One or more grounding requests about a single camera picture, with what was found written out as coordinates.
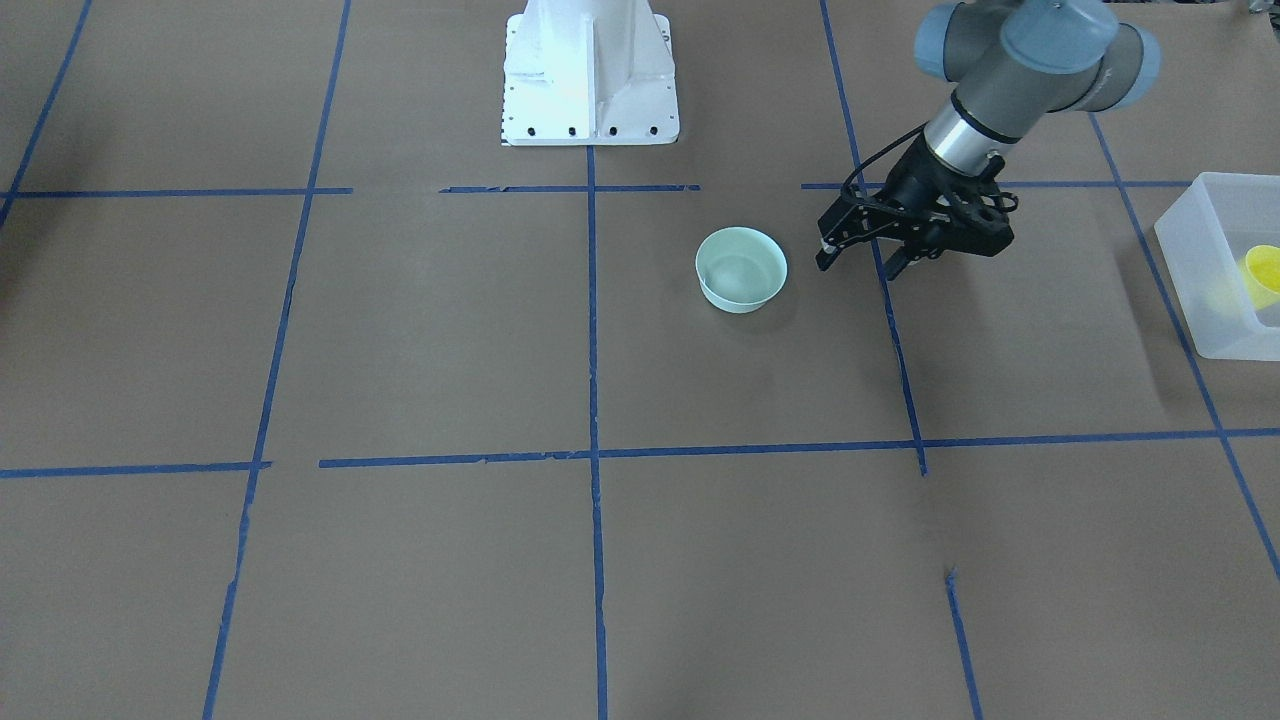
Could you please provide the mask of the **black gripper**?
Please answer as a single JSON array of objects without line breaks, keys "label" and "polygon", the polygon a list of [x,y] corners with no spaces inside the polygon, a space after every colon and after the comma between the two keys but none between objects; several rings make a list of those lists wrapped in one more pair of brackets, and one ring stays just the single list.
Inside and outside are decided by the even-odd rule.
[{"label": "black gripper", "polygon": [[[861,173],[900,145],[906,150],[883,186],[869,191],[860,182]],[[901,136],[855,167],[838,187],[838,197],[817,222],[817,269],[827,272],[842,251],[873,240],[900,245],[883,261],[886,281],[945,252],[998,255],[1015,238],[1010,215],[1019,208],[1018,196],[998,186],[1004,168],[1004,156],[989,151],[979,160],[977,176],[968,176],[942,163],[922,136]]]}]

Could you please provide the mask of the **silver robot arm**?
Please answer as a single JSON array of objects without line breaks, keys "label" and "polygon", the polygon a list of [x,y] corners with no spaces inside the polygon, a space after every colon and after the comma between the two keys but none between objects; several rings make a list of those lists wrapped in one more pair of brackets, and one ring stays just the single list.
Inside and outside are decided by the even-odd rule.
[{"label": "silver robot arm", "polygon": [[932,8],[916,29],[916,67],[951,86],[940,110],[890,143],[900,156],[870,191],[858,165],[819,218],[815,265],[890,240],[887,281],[947,252],[980,258],[1014,241],[1015,193],[998,176],[1046,115],[1128,108],[1156,85],[1158,40],[1102,1],[974,1]]}]

